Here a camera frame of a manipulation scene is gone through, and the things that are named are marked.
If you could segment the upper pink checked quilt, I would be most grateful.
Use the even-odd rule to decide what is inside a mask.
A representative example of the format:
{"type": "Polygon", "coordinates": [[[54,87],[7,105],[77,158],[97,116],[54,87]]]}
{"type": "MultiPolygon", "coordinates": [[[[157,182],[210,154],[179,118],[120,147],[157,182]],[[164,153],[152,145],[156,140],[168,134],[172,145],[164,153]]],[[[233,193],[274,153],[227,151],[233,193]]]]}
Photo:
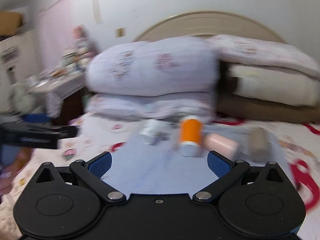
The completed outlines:
{"type": "Polygon", "coordinates": [[[108,48],[86,70],[96,93],[154,97],[208,92],[219,79],[219,61],[205,40],[181,36],[108,48]]]}

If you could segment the bear pattern bedspread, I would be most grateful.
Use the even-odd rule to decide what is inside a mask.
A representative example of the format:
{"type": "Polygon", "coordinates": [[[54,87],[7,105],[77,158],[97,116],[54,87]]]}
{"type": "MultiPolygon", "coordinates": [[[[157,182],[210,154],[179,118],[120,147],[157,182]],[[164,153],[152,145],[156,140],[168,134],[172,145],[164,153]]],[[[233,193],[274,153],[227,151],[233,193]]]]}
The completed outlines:
{"type": "MultiPolygon", "coordinates": [[[[127,142],[131,133],[141,127],[139,121],[120,121],[85,114],[72,124],[80,128],[80,136],[61,142],[58,150],[37,149],[14,180],[13,190],[1,204],[1,239],[19,239],[21,233],[13,218],[13,206],[37,168],[45,161],[57,166],[71,163],[62,155],[75,151],[74,160],[89,160],[104,151],[115,152],[127,142]]],[[[302,239],[319,239],[319,126],[287,122],[221,120],[217,128],[248,131],[262,127],[278,139],[281,156],[291,165],[293,176],[300,183],[299,194],[306,204],[307,214],[298,235],[302,239]]]]}

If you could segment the light blue patterned cloth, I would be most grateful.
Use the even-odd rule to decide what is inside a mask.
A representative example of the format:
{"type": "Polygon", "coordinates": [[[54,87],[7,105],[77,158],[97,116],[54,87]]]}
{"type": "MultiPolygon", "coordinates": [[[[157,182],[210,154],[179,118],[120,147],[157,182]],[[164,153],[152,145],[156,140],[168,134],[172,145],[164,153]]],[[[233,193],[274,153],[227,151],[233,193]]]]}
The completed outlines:
{"type": "Polygon", "coordinates": [[[177,150],[178,131],[167,140],[148,145],[139,133],[111,154],[110,169],[102,180],[129,196],[135,194],[180,194],[190,196],[217,180],[207,164],[207,152],[185,157],[177,150]]]}

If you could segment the plush toy doll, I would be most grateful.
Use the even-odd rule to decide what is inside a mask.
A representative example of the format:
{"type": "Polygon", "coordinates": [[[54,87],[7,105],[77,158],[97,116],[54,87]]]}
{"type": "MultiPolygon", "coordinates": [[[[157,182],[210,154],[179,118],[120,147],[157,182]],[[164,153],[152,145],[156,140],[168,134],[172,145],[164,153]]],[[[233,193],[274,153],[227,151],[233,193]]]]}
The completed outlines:
{"type": "Polygon", "coordinates": [[[95,48],[93,42],[87,37],[82,25],[77,25],[72,30],[75,39],[76,55],[81,59],[92,59],[95,57],[95,48]]]}

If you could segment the taupe tumbler cup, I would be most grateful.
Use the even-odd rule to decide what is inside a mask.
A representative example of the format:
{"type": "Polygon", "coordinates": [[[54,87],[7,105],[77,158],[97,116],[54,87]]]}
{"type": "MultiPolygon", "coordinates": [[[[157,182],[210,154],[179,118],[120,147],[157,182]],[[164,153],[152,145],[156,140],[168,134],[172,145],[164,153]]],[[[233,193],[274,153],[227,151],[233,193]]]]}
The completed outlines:
{"type": "Polygon", "coordinates": [[[253,127],[247,137],[247,155],[256,163],[266,163],[271,156],[271,143],[268,131],[262,127],[253,127]]]}

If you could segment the pink tumbler cup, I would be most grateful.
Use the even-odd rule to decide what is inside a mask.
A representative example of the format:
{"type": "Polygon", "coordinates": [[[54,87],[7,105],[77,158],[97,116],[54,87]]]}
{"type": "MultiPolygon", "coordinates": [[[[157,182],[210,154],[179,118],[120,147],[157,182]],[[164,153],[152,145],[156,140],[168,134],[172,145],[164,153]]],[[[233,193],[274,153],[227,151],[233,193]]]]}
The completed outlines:
{"type": "Polygon", "coordinates": [[[205,135],[202,145],[205,149],[215,151],[228,159],[234,159],[239,149],[238,142],[216,133],[205,135]]]}

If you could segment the pink floral pillow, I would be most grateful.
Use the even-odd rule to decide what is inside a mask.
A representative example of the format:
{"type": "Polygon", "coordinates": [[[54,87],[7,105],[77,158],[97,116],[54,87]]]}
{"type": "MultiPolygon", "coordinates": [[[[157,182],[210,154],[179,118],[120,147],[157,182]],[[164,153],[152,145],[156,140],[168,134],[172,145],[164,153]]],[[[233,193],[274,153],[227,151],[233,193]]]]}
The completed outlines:
{"type": "Polygon", "coordinates": [[[222,61],[286,68],[319,80],[319,64],[289,44],[233,35],[215,35],[206,41],[222,61]]]}

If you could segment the white cabinet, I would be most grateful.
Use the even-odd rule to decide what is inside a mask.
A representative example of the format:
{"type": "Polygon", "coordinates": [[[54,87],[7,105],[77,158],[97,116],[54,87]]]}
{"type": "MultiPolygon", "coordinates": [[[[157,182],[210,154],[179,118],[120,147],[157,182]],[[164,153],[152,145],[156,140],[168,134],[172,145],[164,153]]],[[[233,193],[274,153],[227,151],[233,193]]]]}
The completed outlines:
{"type": "Polygon", "coordinates": [[[35,34],[33,30],[1,41],[1,111],[11,109],[10,88],[13,83],[37,75],[39,64],[36,58],[35,34]]]}

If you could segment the lower pink checked quilt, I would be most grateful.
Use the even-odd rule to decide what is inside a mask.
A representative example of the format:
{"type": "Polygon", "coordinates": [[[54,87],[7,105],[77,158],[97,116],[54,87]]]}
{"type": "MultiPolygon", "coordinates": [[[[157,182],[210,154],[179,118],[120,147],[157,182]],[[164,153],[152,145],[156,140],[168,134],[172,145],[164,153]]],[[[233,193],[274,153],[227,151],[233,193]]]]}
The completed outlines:
{"type": "Polygon", "coordinates": [[[178,120],[194,115],[202,122],[215,118],[212,96],[208,93],[175,93],[156,97],[95,94],[86,112],[122,120],[178,120]]]}

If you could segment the cluttered bedside table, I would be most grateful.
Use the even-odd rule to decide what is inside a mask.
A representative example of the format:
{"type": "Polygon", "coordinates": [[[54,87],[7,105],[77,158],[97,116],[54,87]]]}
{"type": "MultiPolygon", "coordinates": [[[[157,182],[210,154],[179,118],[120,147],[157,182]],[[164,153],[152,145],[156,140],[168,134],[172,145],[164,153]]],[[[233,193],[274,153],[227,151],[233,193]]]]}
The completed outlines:
{"type": "Polygon", "coordinates": [[[60,116],[64,101],[85,87],[84,70],[91,58],[88,48],[70,50],[62,57],[62,65],[54,74],[28,88],[37,104],[44,107],[52,119],[60,116]]]}

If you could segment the pink checked quilt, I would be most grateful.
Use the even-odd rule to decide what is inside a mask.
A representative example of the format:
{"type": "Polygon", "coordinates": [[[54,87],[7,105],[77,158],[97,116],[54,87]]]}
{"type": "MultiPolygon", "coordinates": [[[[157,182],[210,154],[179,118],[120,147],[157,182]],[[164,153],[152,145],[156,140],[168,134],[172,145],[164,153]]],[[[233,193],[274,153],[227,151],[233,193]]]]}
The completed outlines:
{"type": "Polygon", "coordinates": [[[178,120],[194,115],[202,122],[215,118],[212,96],[208,93],[175,93],[156,97],[95,94],[86,112],[122,120],[178,120]]]}
{"type": "Polygon", "coordinates": [[[181,36],[108,48],[86,70],[96,93],[154,97],[208,92],[219,79],[219,61],[205,40],[181,36]]]}

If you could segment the cardboard box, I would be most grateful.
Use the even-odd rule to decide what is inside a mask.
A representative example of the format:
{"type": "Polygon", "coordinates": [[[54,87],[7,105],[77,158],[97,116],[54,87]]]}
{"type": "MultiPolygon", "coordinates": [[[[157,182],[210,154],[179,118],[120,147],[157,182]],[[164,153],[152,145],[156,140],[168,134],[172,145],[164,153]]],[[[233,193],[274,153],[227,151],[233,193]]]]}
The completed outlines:
{"type": "Polygon", "coordinates": [[[23,15],[18,12],[0,12],[0,35],[14,36],[23,25],[23,15]]]}

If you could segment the orange paper cup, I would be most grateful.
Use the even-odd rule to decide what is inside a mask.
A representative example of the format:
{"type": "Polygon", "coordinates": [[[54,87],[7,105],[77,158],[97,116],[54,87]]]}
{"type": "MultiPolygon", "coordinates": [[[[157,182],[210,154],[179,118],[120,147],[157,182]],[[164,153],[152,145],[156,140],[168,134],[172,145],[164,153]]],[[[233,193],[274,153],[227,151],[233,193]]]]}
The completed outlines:
{"type": "Polygon", "coordinates": [[[203,123],[198,116],[189,115],[180,120],[178,151],[185,157],[198,157],[201,153],[203,123]]]}

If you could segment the cream folded blanket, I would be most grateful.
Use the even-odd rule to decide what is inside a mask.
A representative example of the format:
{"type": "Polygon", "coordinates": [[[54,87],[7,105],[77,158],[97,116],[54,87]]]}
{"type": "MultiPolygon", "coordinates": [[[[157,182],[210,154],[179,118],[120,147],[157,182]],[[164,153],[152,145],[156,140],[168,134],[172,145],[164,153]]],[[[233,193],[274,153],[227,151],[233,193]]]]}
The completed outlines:
{"type": "Polygon", "coordinates": [[[237,96],[295,107],[319,103],[319,82],[306,75],[238,64],[229,72],[238,80],[233,92],[237,96]]]}

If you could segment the white floral paper cup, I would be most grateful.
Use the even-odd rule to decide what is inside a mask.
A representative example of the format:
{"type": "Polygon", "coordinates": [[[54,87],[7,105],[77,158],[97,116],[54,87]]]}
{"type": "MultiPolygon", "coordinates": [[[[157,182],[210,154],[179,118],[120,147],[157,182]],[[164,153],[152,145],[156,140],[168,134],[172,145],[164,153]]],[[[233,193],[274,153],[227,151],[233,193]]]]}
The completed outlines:
{"type": "Polygon", "coordinates": [[[139,134],[144,138],[144,142],[152,145],[161,135],[163,129],[163,122],[155,119],[148,119],[144,121],[142,129],[139,134]]]}

